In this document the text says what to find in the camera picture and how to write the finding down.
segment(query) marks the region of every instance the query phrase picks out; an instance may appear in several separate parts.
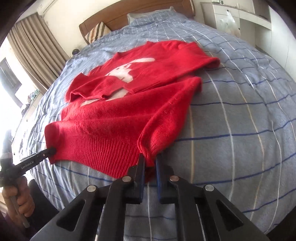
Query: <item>blue checkered bedsheet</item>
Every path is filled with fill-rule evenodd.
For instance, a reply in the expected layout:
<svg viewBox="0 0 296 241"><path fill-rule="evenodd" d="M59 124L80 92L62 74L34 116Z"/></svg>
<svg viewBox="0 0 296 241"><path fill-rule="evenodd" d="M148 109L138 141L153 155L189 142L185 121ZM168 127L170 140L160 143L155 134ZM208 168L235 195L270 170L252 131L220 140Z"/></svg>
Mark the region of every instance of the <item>blue checkered bedsheet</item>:
<svg viewBox="0 0 296 241"><path fill-rule="evenodd" d="M182 133L165 151L166 163L195 185L213 184L268 232L296 205L295 82L243 40L181 14L137 19L71 58L34 112L20 153L25 157L45 148L44 128L60 120L65 92L80 72L87 74L116 52L173 39L196 42L221 65L197 72L203 90L192 100ZM71 161L46 160L31 173L59 210L87 185L113 181ZM142 205L128 205L126 214L125 240L176 240L174 206L158 203L155 181L145 187Z"/></svg>

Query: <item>screw head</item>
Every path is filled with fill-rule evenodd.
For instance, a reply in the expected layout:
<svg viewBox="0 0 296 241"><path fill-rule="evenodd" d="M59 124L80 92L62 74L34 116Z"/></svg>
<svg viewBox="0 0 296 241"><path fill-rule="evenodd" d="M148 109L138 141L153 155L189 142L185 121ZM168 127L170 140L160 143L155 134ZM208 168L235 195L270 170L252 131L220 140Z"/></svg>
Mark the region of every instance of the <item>screw head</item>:
<svg viewBox="0 0 296 241"><path fill-rule="evenodd" d="M214 191L215 188L212 185L208 184L205 186L205 189L209 192L212 192L212 191Z"/></svg>
<svg viewBox="0 0 296 241"><path fill-rule="evenodd" d="M170 176L170 180L172 182L177 182L177 181L179 181L179 177L178 176Z"/></svg>
<svg viewBox="0 0 296 241"><path fill-rule="evenodd" d="M122 181L124 181L125 183L128 183L128 182L131 181L131 177L130 177L130 176L124 176L124 177L122 178Z"/></svg>
<svg viewBox="0 0 296 241"><path fill-rule="evenodd" d="M88 192L94 192L96 190L96 186L95 185L90 185L87 187L87 191Z"/></svg>

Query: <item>striped pillow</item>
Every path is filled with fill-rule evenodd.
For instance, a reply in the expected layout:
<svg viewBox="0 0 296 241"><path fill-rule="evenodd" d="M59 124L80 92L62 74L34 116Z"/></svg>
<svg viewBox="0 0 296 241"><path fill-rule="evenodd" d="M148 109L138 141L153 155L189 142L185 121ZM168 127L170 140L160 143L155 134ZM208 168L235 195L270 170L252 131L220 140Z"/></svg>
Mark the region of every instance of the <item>striped pillow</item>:
<svg viewBox="0 0 296 241"><path fill-rule="evenodd" d="M108 33L111 33L111 30L106 24L100 22L85 36L85 39L91 44Z"/></svg>

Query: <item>red sweater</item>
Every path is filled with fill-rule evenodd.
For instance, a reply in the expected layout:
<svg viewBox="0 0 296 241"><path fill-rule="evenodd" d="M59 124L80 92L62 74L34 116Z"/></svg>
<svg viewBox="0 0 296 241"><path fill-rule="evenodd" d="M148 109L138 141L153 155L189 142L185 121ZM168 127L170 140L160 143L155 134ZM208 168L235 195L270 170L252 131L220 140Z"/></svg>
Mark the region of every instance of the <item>red sweater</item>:
<svg viewBox="0 0 296 241"><path fill-rule="evenodd" d="M201 90L193 71L219 63L196 43L147 42L79 74L66 93L62 120L45 127L46 146L57 149L50 163L77 161L115 178L126 175L140 153L153 166Z"/></svg>

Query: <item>human hand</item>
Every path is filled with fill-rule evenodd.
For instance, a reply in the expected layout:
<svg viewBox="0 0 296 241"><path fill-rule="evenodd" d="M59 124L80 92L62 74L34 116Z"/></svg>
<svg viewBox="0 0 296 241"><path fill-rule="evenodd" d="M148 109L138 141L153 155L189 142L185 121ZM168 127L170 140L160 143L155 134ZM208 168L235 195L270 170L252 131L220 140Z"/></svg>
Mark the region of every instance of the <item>human hand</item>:
<svg viewBox="0 0 296 241"><path fill-rule="evenodd" d="M7 214L9 215L10 219L21 229L24 228L22 224L22 220L17 214L13 204L11 203L10 197L16 196L17 197L17 204L19 207L20 214L24 214L25 217L30 217L35 209L35 204L33 198L30 195L30 189L27 184L27 179L24 176L21 176L16 180L17 188L14 186L7 186L3 188L2 195L7 206Z"/></svg>

